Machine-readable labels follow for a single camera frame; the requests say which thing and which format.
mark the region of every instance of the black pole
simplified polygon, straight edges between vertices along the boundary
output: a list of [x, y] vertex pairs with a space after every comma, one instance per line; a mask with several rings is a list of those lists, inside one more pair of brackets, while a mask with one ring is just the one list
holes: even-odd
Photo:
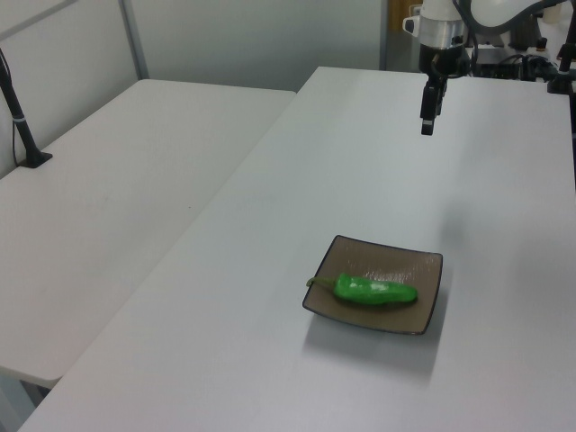
[[2, 93], [12, 114], [13, 122], [18, 128], [18, 133], [22, 138], [22, 143], [26, 148], [26, 160], [21, 163], [23, 167], [36, 168], [46, 162], [48, 159], [52, 158], [50, 153], [42, 153], [36, 147], [24, 113], [22, 112], [22, 107], [18, 102], [14, 87], [12, 86], [12, 79], [8, 72], [7, 65], [4, 63], [4, 55], [2, 55], [2, 65], [0, 65], [0, 87], [2, 87]]

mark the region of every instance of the plate rim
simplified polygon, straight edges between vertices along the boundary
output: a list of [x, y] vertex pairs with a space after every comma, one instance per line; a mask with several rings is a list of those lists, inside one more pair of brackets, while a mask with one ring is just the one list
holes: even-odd
[[438, 293], [440, 292], [440, 284], [442, 282], [442, 270], [444, 269], [444, 255], [442, 255], [439, 252], [427, 252], [424, 250], [416, 250], [416, 249], [408, 249], [405, 247], [396, 247], [396, 246], [388, 246], [388, 245], [383, 245], [380, 243], [374, 243], [372, 241], [366, 241], [366, 240], [359, 240], [358, 238], [351, 238], [351, 237], [347, 237], [347, 236], [342, 236], [340, 234], [336, 235], [333, 239], [332, 242], [330, 243], [330, 246], [328, 248], [328, 250], [326, 251], [326, 254], [324, 254], [324, 257], [322, 258], [322, 261], [320, 261], [320, 264], [318, 266], [318, 268], [316, 269], [316, 273], [314, 274], [314, 277], [318, 276], [318, 272], [320, 271], [320, 269], [322, 268], [322, 266], [324, 265], [324, 262], [326, 261], [326, 258], [328, 258], [328, 255], [330, 253], [330, 250], [332, 250], [332, 248], [334, 247], [334, 244], [336, 243], [336, 240], [338, 238], [342, 238], [342, 239], [347, 239], [347, 240], [352, 240], [352, 241], [357, 241], [360, 243], [365, 243], [368, 245], [374, 245], [374, 246], [379, 246], [379, 247], [384, 247], [384, 248], [391, 248], [391, 249], [398, 249], [398, 250], [403, 250], [406, 252], [416, 252], [419, 254], [426, 254], [426, 255], [436, 255], [440, 257], [440, 272], [438, 274], [438, 282], [436, 284], [436, 289], [434, 292], [434, 300], [432, 301], [432, 307], [430, 308], [430, 313], [428, 314], [427, 320], [426, 320], [426, 325], [424, 326], [424, 328], [422, 329], [422, 331], [398, 331], [398, 330], [389, 330], [389, 329], [385, 329], [385, 328], [374, 328], [374, 327], [367, 327], [367, 326], [362, 326], [360, 324], [354, 323], [354, 322], [350, 322], [350, 321], [346, 321], [344, 319], [338, 319], [338, 318], [334, 318], [334, 317], [329, 317], [328, 315], [324, 314], [324, 313], [320, 313], [317, 310], [313, 310], [309, 307], [306, 306], [306, 300], [308, 299], [308, 296], [311, 293], [312, 290], [312, 286], [313, 284], [310, 285], [310, 287], [308, 287], [308, 291], [306, 292], [306, 295], [304, 296], [304, 300], [302, 300], [302, 307], [306, 310], [306, 311], [310, 311], [312, 313], [315, 313], [316, 315], [319, 315], [321, 317], [327, 318], [329, 320], [334, 320], [336, 322], [341, 322], [343, 324], [348, 324], [351, 326], [355, 326], [355, 327], [359, 327], [360, 329], [369, 329], [369, 330], [373, 330], [373, 331], [380, 331], [382, 333], [392, 333], [395, 335], [410, 335], [410, 336], [421, 336], [424, 335], [426, 333], [426, 331], [428, 330], [428, 326], [430, 325], [430, 321], [432, 320], [432, 315], [434, 314], [434, 309], [436, 307], [436, 301], [438, 298]]

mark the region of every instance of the black cable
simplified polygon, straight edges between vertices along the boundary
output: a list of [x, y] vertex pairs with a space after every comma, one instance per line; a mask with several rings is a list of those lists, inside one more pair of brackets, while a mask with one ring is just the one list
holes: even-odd
[[478, 62], [478, 40], [476, 39], [476, 34], [472, 30], [472, 26], [464, 13], [464, 10], [458, 4], [458, 0], [452, 0], [456, 11], [460, 14], [462, 21], [464, 21], [464, 25], [468, 27], [468, 37], [472, 37], [473, 49], [472, 49], [472, 58], [470, 61], [470, 72], [473, 74], [474, 70], [476, 69], [476, 63]]
[[502, 65], [502, 64], [506, 63], [506, 62], [509, 61], [509, 60], [519, 60], [519, 59], [523, 59], [523, 58], [524, 58], [524, 56], [523, 56], [522, 54], [514, 54], [514, 55], [512, 55], [512, 56], [509, 56], [509, 57], [504, 58], [504, 59], [503, 59], [502, 61], [500, 61], [498, 64], [499, 64], [499, 65]]

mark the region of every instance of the white wall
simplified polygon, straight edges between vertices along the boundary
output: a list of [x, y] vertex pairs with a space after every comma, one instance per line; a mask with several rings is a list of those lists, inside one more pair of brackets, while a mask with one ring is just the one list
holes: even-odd
[[[0, 47], [40, 148], [136, 82], [118, 0], [77, 0]], [[12, 116], [0, 96], [0, 177], [14, 167], [11, 139]]]
[[293, 91], [317, 66], [377, 69], [387, 21], [387, 0], [125, 3], [149, 77]]

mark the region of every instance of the green pepper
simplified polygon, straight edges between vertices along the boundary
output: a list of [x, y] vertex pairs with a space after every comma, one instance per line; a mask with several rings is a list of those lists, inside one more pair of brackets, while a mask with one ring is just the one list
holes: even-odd
[[306, 286], [327, 285], [339, 299], [362, 304], [384, 304], [389, 302], [413, 302], [418, 298], [416, 288], [404, 283], [373, 281], [363, 277], [341, 274], [338, 279], [312, 277]]

